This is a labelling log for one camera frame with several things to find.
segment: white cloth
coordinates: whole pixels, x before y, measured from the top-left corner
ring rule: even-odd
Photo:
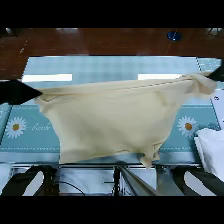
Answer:
[[[224,181],[224,130],[204,128],[197,134],[194,139],[204,170]]]
[[[60,163],[137,152],[149,167],[181,105],[215,90],[203,75],[39,89],[43,94],[35,101],[59,137]]]

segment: dark floor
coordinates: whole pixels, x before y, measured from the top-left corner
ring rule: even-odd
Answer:
[[[167,38],[181,32],[179,42]],[[0,38],[0,79],[21,78],[29,56],[159,55],[224,58],[224,38],[208,28],[23,28]]]

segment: white daisy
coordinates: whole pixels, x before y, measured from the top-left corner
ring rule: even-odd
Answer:
[[[194,118],[191,119],[190,117],[185,116],[179,119],[177,127],[179,128],[179,131],[182,131],[182,135],[185,135],[185,137],[191,137],[196,131],[198,125]]]
[[[17,138],[26,130],[26,121],[22,117],[14,117],[6,126],[6,135],[8,138]]]

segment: wire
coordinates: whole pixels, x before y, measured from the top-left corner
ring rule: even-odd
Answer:
[[[72,185],[72,184],[70,184],[70,183],[67,183],[67,182],[64,182],[64,181],[54,182],[54,184],[60,184],[60,183],[61,183],[61,184],[68,184],[68,185],[74,187],[75,189],[77,189],[78,191],[82,192],[83,196],[86,196],[86,195],[83,193],[83,191],[81,191],[79,188],[77,188],[76,186],[74,186],[74,185]]]

